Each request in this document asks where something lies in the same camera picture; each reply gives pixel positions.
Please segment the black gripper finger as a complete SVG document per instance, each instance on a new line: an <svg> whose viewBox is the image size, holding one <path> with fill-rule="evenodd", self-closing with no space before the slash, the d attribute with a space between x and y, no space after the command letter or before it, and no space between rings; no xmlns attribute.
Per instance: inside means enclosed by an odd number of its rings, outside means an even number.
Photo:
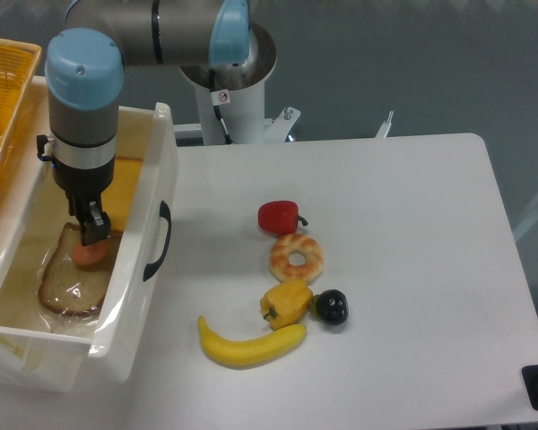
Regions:
<svg viewBox="0 0 538 430"><path fill-rule="evenodd" d="M98 202L86 203L86 221L80 224L81 244L93 245L105 240L111 229L111 220Z"/></svg>
<svg viewBox="0 0 538 430"><path fill-rule="evenodd" d="M86 221L86 200L79 195L67 195L68 211L71 216L74 216L79 224L84 224Z"/></svg>

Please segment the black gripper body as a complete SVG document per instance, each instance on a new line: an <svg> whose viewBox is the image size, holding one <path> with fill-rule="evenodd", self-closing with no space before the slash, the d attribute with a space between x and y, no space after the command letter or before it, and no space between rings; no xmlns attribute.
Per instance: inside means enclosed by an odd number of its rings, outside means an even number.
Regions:
<svg viewBox="0 0 538 430"><path fill-rule="evenodd" d="M36 138L37 156L49 163L69 202L100 202L114 176L116 138L97 146L75 146L54 134Z"/></svg>

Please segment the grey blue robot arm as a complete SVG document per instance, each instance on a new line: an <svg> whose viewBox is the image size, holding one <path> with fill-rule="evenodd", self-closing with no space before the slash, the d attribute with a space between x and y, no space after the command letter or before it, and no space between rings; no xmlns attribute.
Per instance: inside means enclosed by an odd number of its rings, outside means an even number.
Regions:
<svg viewBox="0 0 538 430"><path fill-rule="evenodd" d="M83 245L111 229L101 195L114 176L118 96L128 66L242 64L246 1L73 1L47 49L49 135L38 157L54 167Z"/></svg>

